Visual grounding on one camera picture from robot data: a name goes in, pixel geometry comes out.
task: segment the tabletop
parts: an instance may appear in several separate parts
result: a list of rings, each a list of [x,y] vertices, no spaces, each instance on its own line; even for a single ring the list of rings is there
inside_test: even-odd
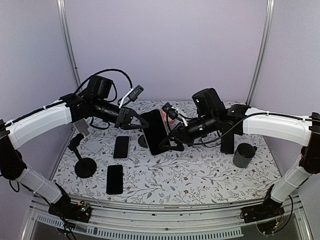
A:
[[[128,107],[144,113],[161,109],[165,103],[137,101],[130,103]],[[197,115],[193,102],[170,103],[177,105],[189,117]],[[234,103],[225,103],[225,106],[228,108],[232,104]],[[107,126],[97,118],[94,124]],[[220,146],[185,146],[182,152],[167,151],[152,156],[149,149],[138,144],[138,138],[142,135],[139,130],[122,130],[115,128],[113,124],[107,130],[89,130],[89,137],[101,143],[103,148],[93,154],[80,144],[78,150],[82,157],[90,157],[96,161],[96,173],[90,178],[78,178],[74,173],[78,160],[67,149],[53,177],[53,182],[61,185],[71,195],[154,205],[232,203],[263,198],[269,186],[281,177],[270,150],[260,135],[235,136],[235,148],[240,143],[257,147],[248,167],[238,168],[233,164],[233,155],[221,153]],[[126,160],[112,157],[117,136],[130,136],[129,156]],[[204,141],[214,137],[212,133]],[[116,164],[123,165],[123,194],[108,195],[107,168]]]

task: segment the table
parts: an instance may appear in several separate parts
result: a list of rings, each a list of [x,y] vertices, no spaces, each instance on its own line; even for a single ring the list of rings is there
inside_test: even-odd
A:
[[[138,113],[160,109],[165,101],[138,101],[128,105]],[[195,117],[196,106],[189,101],[170,101],[186,115]],[[234,103],[225,103],[228,108]],[[95,119],[95,125],[106,123]],[[232,203],[261,199],[270,184],[281,175],[270,150],[260,135],[235,136],[235,148],[240,143],[257,146],[256,155],[247,168],[233,164],[233,155],[223,154],[220,147],[185,147],[183,152],[168,151],[152,156],[147,148],[138,144],[142,135],[139,130],[90,129],[90,137],[103,144],[93,154],[81,144],[78,149],[83,157],[93,158],[97,163],[94,176],[81,179],[74,173],[78,161],[67,149],[54,174],[53,182],[61,185],[67,193],[96,200],[119,201],[153,205],[203,205]],[[116,136],[130,136],[129,157],[113,159]],[[107,195],[107,167],[123,165],[123,194]]]

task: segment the black round object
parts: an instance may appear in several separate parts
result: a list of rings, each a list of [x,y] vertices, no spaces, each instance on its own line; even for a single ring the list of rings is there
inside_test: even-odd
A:
[[[252,146],[249,143],[241,143],[237,147],[237,152],[246,159],[251,159],[256,154],[256,146]]]
[[[81,161],[78,161],[74,166],[75,174],[81,179],[87,179],[92,177],[97,170],[97,164],[95,160],[85,157]]]
[[[141,135],[141,136],[138,138],[138,144],[139,144],[141,147],[143,147],[143,148],[147,148],[147,147],[148,147],[144,135]]]

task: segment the held smartphone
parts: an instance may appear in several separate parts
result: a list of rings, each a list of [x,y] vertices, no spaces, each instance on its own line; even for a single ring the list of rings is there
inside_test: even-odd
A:
[[[123,166],[122,165],[109,165],[106,176],[106,194],[115,195],[124,192],[124,179],[123,179]]]
[[[129,136],[117,136],[115,139],[113,158],[127,159],[129,153]]]
[[[160,111],[155,109],[140,116],[149,123],[149,127],[143,128],[142,131],[151,154],[155,156],[168,151],[159,148],[159,144],[168,136]],[[168,146],[170,142],[167,141],[164,145]]]

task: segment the vent grille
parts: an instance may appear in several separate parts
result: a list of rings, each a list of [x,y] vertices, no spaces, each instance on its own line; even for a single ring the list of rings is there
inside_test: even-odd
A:
[[[55,217],[38,213],[37,221],[56,227],[62,228],[64,223]],[[75,233],[100,237],[108,240],[224,240],[243,237],[241,228],[229,228],[226,230],[210,231],[203,233],[136,233],[127,231],[107,230],[102,227],[87,226],[83,227],[84,231],[74,230]]]

